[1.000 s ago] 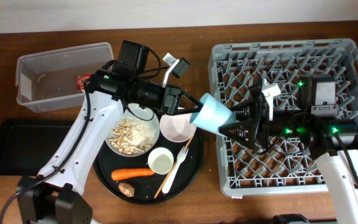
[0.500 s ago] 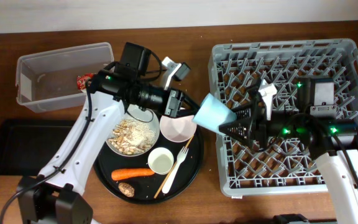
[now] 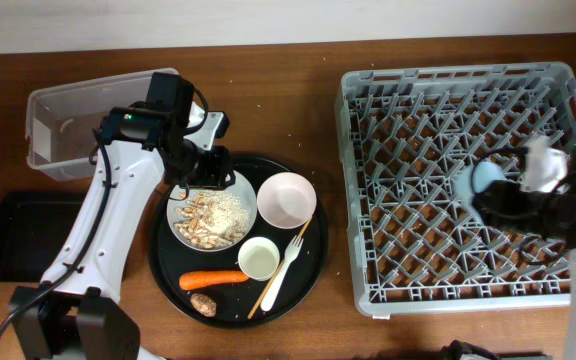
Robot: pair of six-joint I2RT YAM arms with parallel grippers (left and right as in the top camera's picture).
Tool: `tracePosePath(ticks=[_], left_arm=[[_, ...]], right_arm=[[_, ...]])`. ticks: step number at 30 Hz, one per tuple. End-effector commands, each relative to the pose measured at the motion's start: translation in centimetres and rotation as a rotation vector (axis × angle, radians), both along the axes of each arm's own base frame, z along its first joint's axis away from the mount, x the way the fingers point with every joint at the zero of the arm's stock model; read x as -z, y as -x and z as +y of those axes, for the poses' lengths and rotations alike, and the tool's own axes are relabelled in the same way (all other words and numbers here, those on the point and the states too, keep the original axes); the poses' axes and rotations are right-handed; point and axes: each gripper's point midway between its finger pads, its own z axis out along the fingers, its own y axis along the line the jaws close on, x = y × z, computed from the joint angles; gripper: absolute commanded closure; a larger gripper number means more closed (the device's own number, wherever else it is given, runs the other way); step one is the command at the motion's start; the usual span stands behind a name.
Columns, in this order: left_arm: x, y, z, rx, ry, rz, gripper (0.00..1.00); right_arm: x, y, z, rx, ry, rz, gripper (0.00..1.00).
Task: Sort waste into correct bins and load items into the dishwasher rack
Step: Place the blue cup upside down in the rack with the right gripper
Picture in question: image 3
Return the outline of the pile of food scraps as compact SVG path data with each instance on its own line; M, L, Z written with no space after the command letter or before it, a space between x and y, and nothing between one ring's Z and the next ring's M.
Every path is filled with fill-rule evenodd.
M172 229L191 247L218 250L244 238L253 224L252 212L228 192L200 191L172 207Z

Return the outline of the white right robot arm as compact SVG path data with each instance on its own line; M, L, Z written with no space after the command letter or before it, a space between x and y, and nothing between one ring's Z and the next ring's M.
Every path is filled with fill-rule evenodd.
M569 153L550 147L545 136L497 152L520 159L522 181L508 180L501 167L483 155L457 177L457 195L482 225L520 233L525 244L563 242L572 281L564 356L576 359L576 141Z

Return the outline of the pink bowl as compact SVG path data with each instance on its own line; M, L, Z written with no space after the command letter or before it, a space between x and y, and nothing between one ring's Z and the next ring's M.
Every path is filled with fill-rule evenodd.
M305 224L314 214L317 196L314 186L294 172L270 176L257 192L257 208L262 218L280 229Z

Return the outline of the blue plastic cup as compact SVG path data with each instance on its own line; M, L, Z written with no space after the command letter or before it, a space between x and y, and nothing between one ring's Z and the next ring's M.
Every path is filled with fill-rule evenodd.
M454 193L478 225L483 225L483 222L473 207L474 196L484 191L495 180L506 180L506 177L500 166L487 160L477 167L466 166L463 172L455 178Z

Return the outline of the small white cup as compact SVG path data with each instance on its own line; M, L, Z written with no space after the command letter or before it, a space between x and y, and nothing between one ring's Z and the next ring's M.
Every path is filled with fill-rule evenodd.
M278 247L265 237L245 240L238 252L238 265L241 271L256 281L269 280L280 263Z

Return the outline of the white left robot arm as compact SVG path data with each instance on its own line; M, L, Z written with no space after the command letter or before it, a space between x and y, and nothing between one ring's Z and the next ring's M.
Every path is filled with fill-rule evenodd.
M194 102L115 107L94 136L97 165L72 230L36 288L18 287L0 324L27 359L151 359L121 309L127 255L160 183L223 190L235 176L215 145L230 121Z

